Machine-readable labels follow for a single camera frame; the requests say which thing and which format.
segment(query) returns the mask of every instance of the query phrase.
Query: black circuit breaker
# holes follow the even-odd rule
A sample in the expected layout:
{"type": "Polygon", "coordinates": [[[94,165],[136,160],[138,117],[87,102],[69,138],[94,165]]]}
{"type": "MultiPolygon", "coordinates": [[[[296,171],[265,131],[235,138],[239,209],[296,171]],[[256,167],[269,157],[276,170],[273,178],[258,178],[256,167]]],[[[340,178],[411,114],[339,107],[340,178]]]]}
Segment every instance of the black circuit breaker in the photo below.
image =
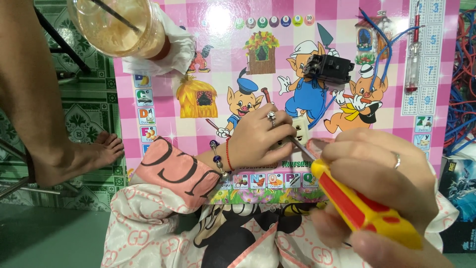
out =
{"type": "Polygon", "coordinates": [[[346,84],[350,81],[349,72],[354,69],[353,63],[331,55],[311,55],[304,66],[304,77],[317,78],[334,84],[346,84]]]}

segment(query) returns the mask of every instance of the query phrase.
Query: pink patterned clothing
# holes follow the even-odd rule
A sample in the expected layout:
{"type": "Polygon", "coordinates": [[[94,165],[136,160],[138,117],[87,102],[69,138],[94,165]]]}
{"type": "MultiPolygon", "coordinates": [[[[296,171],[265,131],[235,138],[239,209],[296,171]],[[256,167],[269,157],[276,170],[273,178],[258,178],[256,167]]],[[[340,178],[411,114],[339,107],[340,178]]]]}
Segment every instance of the pink patterned clothing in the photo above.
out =
{"type": "MultiPolygon", "coordinates": [[[[219,176],[159,137],[131,185],[111,201],[101,267],[370,267],[352,248],[330,249],[320,242],[305,215],[316,204],[203,205],[219,176]],[[178,214],[201,206],[200,222],[191,231],[174,234],[178,214]]],[[[441,250],[438,232],[451,225],[458,212],[440,194],[436,199],[440,213],[426,238],[441,250]]]]}

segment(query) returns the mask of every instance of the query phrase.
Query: cartoon house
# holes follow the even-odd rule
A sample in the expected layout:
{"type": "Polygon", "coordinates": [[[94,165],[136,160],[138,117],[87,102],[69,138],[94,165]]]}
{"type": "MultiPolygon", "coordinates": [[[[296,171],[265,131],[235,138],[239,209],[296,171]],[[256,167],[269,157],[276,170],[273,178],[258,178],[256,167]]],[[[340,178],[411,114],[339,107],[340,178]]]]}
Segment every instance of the cartoon house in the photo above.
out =
{"type": "Polygon", "coordinates": [[[180,80],[177,99],[180,103],[181,118],[218,117],[215,99],[217,92],[208,83],[186,75],[180,80]]]}
{"type": "Polygon", "coordinates": [[[279,41],[268,31],[259,31],[246,41],[248,72],[246,74],[276,73],[275,49],[279,41]]]}
{"type": "MultiPolygon", "coordinates": [[[[385,33],[389,41],[393,37],[392,21],[387,17],[387,12],[380,10],[376,17],[370,19],[385,33]]],[[[377,55],[387,45],[385,39],[375,30],[370,23],[363,19],[355,25],[357,31],[357,56],[356,64],[363,65],[365,63],[373,64],[377,55]]],[[[380,59],[388,58],[388,49],[385,50],[380,59]]]]}

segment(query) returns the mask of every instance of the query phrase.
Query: white hat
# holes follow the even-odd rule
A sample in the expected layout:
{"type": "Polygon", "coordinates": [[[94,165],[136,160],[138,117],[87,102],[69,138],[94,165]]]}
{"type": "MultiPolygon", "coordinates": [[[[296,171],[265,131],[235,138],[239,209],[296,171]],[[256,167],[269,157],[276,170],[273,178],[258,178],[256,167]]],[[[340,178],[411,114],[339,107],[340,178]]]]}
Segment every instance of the white hat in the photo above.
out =
{"type": "Polygon", "coordinates": [[[374,66],[366,63],[362,65],[362,68],[360,68],[358,73],[362,76],[362,78],[370,78],[374,76],[374,66]]]}
{"type": "Polygon", "coordinates": [[[290,55],[291,58],[296,58],[296,55],[299,54],[311,54],[313,51],[319,51],[316,44],[313,41],[307,40],[299,45],[294,49],[294,53],[290,55]]]}

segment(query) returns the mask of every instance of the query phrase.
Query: red string bracelet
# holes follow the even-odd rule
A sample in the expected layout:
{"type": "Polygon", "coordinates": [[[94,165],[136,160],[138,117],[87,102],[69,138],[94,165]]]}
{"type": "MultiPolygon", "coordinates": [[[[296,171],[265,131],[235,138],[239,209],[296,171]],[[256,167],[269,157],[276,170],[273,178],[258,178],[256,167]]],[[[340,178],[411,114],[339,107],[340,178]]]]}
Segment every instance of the red string bracelet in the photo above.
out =
{"type": "Polygon", "coordinates": [[[227,138],[227,161],[228,161],[228,166],[230,167],[230,170],[231,170],[231,171],[235,171],[235,170],[233,169],[233,167],[231,167],[231,164],[230,164],[230,156],[228,155],[228,140],[229,140],[229,139],[230,139],[230,138],[227,138]]]}

